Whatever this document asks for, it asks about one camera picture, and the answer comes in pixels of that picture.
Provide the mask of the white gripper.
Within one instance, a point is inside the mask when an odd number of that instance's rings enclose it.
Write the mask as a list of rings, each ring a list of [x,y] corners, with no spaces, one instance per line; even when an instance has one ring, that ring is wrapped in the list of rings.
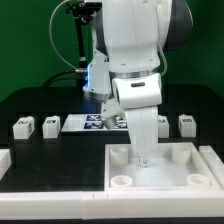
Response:
[[[124,111],[132,149],[141,167],[149,166],[158,144],[158,106],[162,103],[159,73],[133,79],[115,78],[113,93]]]

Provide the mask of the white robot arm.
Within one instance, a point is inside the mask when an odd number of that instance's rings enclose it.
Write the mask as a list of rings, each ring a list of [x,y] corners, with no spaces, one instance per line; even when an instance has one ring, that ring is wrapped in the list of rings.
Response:
[[[126,119],[131,149],[147,167],[158,146],[164,53],[189,38],[191,11],[186,0],[84,0],[84,6],[92,11],[97,49],[89,74],[107,80],[102,121],[112,129],[118,115]]]

